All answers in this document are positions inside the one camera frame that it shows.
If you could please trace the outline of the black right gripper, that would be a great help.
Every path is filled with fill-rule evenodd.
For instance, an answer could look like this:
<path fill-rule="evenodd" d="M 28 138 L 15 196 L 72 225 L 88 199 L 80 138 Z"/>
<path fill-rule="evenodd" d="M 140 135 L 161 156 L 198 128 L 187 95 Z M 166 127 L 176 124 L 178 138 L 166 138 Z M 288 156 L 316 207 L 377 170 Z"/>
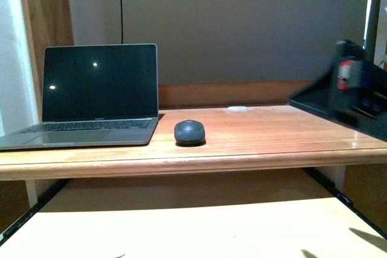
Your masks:
<path fill-rule="evenodd" d="M 292 94 L 288 104 L 386 141 L 386 71 L 350 40 L 336 43 L 327 72 Z"/>

